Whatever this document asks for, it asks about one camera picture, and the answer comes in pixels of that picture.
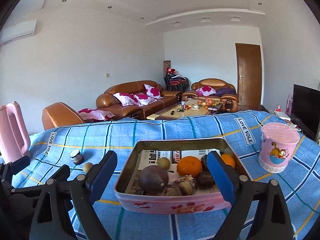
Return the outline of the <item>large dark purple fruit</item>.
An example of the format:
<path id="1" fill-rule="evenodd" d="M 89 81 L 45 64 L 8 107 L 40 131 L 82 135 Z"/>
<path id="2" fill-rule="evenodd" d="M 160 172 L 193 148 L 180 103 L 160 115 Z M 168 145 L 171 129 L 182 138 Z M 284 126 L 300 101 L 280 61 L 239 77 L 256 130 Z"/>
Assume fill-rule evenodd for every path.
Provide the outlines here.
<path id="1" fill-rule="evenodd" d="M 139 186 L 146 194 L 159 194 L 162 193 L 167 187 L 169 182 L 169 176 L 166 170 L 151 165 L 145 167 L 139 175 Z"/>

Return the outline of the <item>dark passion fruit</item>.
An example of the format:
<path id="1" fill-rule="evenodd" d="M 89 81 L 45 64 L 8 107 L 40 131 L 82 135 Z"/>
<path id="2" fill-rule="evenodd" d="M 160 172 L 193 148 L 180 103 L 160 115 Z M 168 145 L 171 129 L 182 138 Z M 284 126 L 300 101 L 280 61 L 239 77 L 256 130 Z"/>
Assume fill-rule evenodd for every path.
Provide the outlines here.
<path id="1" fill-rule="evenodd" d="M 203 171 L 196 177 L 196 183 L 200 189 L 209 189 L 215 185 L 215 180 L 210 171 Z"/>

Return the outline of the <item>brown wooden door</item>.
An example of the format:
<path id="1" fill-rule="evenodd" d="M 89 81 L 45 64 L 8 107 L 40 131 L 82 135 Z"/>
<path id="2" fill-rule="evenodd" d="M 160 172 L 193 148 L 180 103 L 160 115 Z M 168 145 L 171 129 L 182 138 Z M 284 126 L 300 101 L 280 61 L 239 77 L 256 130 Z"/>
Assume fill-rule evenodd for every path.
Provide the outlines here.
<path id="1" fill-rule="evenodd" d="M 262 60 L 259 45 L 236 43 L 239 105 L 257 108 L 261 103 Z"/>

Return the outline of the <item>small yellow-green fruit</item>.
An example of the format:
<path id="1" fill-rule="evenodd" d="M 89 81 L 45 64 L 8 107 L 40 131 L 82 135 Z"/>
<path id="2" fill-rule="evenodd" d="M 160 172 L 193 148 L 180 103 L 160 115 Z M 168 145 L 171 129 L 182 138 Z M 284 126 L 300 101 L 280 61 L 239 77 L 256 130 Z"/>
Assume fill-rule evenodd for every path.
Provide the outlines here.
<path id="1" fill-rule="evenodd" d="M 164 169 L 164 170 L 168 170 L 170 168 L 170 165 L 171 165 L 171 162 L 168 158 L 165 158 L 165 157 L 161 157 L 159 160 L 158 160 L 158 163 L 157 165 Z"/>

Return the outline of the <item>pink tin box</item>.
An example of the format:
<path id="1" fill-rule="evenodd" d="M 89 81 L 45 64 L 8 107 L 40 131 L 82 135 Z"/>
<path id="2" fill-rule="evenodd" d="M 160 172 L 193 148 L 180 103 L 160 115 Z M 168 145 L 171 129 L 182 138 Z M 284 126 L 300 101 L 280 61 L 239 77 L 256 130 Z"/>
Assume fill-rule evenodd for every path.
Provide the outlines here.
<path id="1" fill-rule="evenodd" d="M 229 208 L 231 204 L 224 200 L 216 184 L 209 189 L 197 187 L 197 191 L 190 196 L 182 196 L 174 185 L 174 181 L 183 177 L 177 172 L 177 163 L 182 158 L 193 156 L 201 161 L 212 151 L 219 155 L 231 155 L 236 163 L 237 174 L 248 175 L 241 160 L 223 138 L 139 141 L 118 178 L 114 187 L 115 195 L 125 210 L 140 213 L 176 215 Z M 168 185 L 162 193 L 146 194 L 138 183 L 140 172 L 147 166 L 158 166 L 161 157 L 168 158 L 171 162 L 170 168 L 166 170 Z"/>

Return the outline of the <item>pink floral blanket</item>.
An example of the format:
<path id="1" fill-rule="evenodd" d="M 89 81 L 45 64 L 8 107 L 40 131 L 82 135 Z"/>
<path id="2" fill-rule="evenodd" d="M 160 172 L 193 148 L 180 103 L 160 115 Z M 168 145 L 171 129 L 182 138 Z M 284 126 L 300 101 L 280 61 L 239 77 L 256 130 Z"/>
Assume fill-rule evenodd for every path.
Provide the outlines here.
<path id="1" fill-rule="evenodd" d="M 84 108 L 78 111 L 78 114 L 85 122 L 107 121 L 115 117 L 110 111 Z"/>

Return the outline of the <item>large orange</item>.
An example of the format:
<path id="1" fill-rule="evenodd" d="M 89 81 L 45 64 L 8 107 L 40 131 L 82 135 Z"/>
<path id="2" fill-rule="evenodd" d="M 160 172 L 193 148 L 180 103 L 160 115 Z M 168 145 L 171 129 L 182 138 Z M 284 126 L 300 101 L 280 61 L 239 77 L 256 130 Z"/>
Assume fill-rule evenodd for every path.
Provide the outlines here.
<path id="1" fill-rule="evenodd" d="M 202 172 L 201 161 L 193 156 L 184 157 L 177 163 L 177 172 L 180 176 L 196 177 Z"/>

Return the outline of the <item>black television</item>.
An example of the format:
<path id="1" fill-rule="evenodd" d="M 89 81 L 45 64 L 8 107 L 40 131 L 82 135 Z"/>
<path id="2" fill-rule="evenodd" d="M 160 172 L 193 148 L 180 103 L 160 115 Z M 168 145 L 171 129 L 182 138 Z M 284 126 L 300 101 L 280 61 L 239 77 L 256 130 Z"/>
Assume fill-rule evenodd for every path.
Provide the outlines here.
<path id="1" fill-rule="evenodd" d="M 291 120 L 315 141 L 319 133 L 319 90 L 294 84 L 292 100 Z"/>

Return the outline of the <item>white air conditioner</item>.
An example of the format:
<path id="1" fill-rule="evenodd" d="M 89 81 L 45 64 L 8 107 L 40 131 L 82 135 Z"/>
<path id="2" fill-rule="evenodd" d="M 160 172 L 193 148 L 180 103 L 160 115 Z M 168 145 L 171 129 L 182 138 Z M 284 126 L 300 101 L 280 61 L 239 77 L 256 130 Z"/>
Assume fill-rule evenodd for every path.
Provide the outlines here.
<path id="1" fill-rule="evenodd" d="M 37 19 L 21 22 L 19 24 L 4 28 L 1 31 L 1 45 L 7 44 L 12 41 L 19 40 L 28 36 L 33 36 Z"/>

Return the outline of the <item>wooden coffee table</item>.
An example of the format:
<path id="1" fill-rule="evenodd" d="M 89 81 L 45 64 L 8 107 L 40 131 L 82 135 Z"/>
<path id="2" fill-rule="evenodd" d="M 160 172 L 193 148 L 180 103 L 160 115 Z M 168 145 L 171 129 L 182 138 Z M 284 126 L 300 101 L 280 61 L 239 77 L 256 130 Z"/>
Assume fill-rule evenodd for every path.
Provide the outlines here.
<path id="1" fill-rule="evenodd" d="M 147 116 L 147 120 L 176 120 L 184 117 L 215 115 L 222 109 L 220 100 L 201 101 L 189 99 L 167 107 L 155 114 Z"/>

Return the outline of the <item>blue plaid tablecloth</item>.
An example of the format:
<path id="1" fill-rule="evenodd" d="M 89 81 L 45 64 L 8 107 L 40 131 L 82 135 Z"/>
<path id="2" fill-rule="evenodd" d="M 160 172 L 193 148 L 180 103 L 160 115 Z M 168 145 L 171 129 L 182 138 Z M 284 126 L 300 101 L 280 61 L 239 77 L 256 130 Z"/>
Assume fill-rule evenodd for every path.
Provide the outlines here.
<path id="1" fill-rule="evenodd" d="M 319 217 L 319 146 L 301 136 L 285 171 L 271 174 L 258 164 L 261 128 L 277 118 L 266 112 L 194 116 L 177 120 L 123 119 L 54 128 L 33 137 L 30 165 L 13 177 L 13 187 L 42 185 L 62 165 L 71 177 L 82 173 L 70 153 L 78 149 L 85 160 L 96 164 L 109 150 L 118 165 L 96 213 L 112 239 L 212 239 L 228 214 L 194 206 L 189 215 L 150 215 L 124 210 L 114 186 L 135 144 L 142 140 L 178 140 L 224 137 L 255 181 L 275 179 L 289 209 L 293 236 L 303 239 Z"/>

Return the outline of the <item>pink cartoon cup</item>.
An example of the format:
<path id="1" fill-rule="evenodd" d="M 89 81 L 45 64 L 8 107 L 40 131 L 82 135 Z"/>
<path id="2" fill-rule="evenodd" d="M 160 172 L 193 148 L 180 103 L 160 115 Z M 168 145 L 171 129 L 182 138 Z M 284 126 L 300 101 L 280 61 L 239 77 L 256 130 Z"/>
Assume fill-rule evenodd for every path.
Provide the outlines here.
<path id="1" fill-rule="evenodd" d="M 299 133 L 287 124 L 270 122 L 261 128 L 258 163 L 270 173 L 285 170 L 300 140 Z"/>

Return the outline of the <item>stacked dark chairs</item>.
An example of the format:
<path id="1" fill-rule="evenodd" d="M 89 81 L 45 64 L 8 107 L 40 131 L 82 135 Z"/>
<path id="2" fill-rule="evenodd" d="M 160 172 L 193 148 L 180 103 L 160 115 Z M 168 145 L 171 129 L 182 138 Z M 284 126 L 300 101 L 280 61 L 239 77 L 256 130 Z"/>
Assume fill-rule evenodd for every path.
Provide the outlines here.
<path id="1" fill-rule="evenodd" d="M 189 80 L 186 77 L 179 77 L 166 74 L 164 77 L 164 82 L 167 90 L 178 91 L 184 93 L 190 90 Z"/>

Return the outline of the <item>brown leather chaise end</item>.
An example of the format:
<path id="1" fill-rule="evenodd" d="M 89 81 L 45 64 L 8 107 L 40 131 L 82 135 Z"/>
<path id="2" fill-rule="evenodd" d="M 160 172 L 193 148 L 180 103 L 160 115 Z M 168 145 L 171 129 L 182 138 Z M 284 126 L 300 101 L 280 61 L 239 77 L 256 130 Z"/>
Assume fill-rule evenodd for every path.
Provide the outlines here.
<path id="1" fill-rule="evenodd" d="M 45 130 L 84 123 L 81 116 L 63 102 L 56 102 L 42 111 L 42 124 Z"/>

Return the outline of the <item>green-brown kiwi fruit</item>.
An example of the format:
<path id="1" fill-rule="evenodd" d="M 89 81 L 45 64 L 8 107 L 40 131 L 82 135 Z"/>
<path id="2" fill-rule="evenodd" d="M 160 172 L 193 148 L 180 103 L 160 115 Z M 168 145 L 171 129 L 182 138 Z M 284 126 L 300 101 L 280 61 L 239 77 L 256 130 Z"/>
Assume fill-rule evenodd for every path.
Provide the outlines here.
<path id="1" fill-rule="evenodd" d="M 85 173 L 87 173 L 92 167 L 93 167 L 92 163 L 84 163 L 84 165 L 82 166 L 82 170 Z"/>

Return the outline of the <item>small orange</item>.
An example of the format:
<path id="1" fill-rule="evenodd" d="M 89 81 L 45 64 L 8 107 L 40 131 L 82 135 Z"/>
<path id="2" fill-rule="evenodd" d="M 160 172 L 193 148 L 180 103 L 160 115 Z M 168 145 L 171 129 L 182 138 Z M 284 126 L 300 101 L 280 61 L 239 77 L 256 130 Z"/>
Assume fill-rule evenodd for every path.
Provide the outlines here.
<path id="1" fill-rule="evenodd" d="M 224 161 L 226 165 L 229 165 L 232 168 L 235 168 L 236 163 L 234 158 L 231 155 L 224 153 L 221 155 L 221 159 Z"/>

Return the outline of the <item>brown leather three-seat sofa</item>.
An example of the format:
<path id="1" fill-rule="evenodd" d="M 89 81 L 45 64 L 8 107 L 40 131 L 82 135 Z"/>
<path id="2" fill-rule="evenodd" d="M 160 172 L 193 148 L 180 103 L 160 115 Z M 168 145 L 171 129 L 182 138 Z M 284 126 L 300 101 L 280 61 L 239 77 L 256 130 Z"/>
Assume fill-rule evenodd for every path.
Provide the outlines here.
<path id="1" fill-rule="evenodd" d="M 99 110 L 113 113 L 115 120 L 124 117 L 144 120 L 178 103 L 180 99 L 181 92 L 163 90 L 155 81 L 143 80 L 110 87 L 98 96 L 96 106 Z"/>

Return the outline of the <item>pink electric kettle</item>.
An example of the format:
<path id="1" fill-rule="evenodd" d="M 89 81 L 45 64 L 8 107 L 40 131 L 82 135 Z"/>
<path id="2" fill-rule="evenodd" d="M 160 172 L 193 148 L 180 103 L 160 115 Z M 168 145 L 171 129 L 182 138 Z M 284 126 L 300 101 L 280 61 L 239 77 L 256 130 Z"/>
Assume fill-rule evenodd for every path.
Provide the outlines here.
<path id="1" fill-rule="evenodd" d="M 27 132 L 20 105 L 14 101 L 1 106 L 1 156 L 7 164 L 30 156 L 30 138 Z"/>

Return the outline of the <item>peeled brown fruit piece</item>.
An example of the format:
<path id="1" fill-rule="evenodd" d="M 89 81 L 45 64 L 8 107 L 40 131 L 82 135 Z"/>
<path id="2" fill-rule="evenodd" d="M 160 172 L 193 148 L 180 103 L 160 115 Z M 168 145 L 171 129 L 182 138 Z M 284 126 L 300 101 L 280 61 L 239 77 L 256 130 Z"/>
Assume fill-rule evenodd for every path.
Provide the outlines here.
<path id="1" fill-rule="evenodd" d="M 179 189 L 182 196 L 190 196 L 197 191 L 196 180 L 191 175 L 183 176 L 174 181 L 174 185 Z"/>

